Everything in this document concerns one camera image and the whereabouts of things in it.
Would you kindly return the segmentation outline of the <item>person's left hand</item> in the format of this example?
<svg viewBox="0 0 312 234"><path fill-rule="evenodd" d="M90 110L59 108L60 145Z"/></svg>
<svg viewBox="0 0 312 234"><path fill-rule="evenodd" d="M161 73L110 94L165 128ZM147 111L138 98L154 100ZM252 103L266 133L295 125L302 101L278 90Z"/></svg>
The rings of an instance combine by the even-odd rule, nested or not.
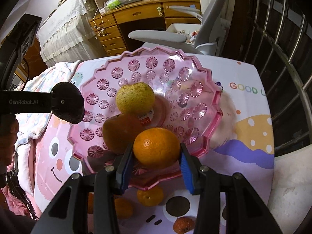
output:
<svg viewBox="0 0 312 234"><path fill-rule="evenodd" d="M1 116L1 166L11 164L17 141L19 123L14 114Z"/></svg>

